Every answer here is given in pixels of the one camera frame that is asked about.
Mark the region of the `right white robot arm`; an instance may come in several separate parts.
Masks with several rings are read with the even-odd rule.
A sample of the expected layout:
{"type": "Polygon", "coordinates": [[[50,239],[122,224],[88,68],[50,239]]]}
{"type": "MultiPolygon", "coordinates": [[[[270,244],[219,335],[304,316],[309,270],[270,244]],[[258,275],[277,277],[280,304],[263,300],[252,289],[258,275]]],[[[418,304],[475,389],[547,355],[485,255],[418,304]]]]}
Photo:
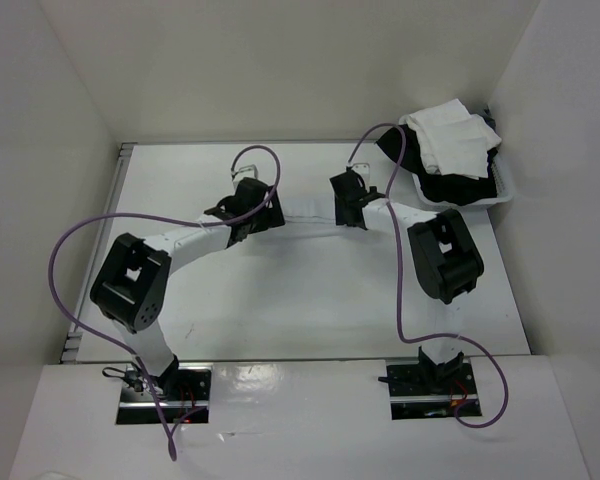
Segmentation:
{"type": "Polygon", "coordinates": [[[431,333],[408,337],[403,328],[405,251],[411,252],[415,278],[436,304],[435,314],[453,322],[455,299],[466,297],[484,273],[484,262],[463,216],[455,209],[419,210],[393,203],[376,187],[367,186],[351,167],[330,179],[338,226],[388,233],[396,245],[396,329],[399,339],[418,347],[418,381],[430,393],[439,393],[453,380],[464,354],[459,333],[431,333]]]}

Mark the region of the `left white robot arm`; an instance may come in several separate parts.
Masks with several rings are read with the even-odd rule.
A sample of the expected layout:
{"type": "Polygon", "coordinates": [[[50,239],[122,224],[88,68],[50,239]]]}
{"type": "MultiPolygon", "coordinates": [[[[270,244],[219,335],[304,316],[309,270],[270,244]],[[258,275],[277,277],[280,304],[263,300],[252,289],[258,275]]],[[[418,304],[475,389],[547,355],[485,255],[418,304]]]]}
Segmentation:
{"type": "Polygon", "coordinates": [[[285,224],[274,187],[254,178],[239,181],[235,192],[185,227],[152,237],[130,233],[111,246],[90,291],[90,299],[120,332],[146,373],[143,387],[160,400],[178,390],[179,361],[158,323],[169,277],[247,236],[285,224]]]}

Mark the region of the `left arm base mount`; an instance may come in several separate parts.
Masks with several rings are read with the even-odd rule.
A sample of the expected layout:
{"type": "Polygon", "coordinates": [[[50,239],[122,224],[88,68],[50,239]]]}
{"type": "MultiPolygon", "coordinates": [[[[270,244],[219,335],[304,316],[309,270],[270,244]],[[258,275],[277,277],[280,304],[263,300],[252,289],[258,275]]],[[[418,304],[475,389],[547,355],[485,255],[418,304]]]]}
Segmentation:
{"type": "MultiPolygon", "coordinates": [[[[159,424],[160,419],[150,395],[148,381],[135,364],[122,367],[106,366],[102,375],[121,382],[117,425],[159,424]]],[[[176,383],[167,390],[155,386],[163,414],[168,424],[184,417],[187,424],[205,424],[209,419],[209,400],[212,385],[210,364],[183,363],[176,383]]]]}

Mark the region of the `light white skirt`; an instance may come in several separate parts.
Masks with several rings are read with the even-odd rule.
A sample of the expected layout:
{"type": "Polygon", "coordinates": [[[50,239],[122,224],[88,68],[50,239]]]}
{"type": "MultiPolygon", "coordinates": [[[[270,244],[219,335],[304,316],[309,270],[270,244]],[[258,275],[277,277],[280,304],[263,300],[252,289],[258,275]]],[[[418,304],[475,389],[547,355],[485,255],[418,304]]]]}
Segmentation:
{"type": "Polygon", "coordinates": [[[336,223],[335,198],[332,195],[283,198],[281,207],[285,225],[274,231],[280,238],[337,236],[346,228],[345,224],[336,223]]]}

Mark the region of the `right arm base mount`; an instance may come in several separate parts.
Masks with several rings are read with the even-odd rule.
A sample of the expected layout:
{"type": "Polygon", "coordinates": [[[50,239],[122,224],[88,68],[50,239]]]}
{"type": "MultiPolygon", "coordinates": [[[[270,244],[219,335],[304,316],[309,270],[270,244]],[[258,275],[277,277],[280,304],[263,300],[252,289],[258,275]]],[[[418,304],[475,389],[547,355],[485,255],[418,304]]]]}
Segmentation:
{"type": "Polygon", "coordinates": [[[393,420],[482,415],[473,368],[462,352],[435,363],[422,347],[415,358],[388,362],[377,378],[386,386],[393,420]]]}

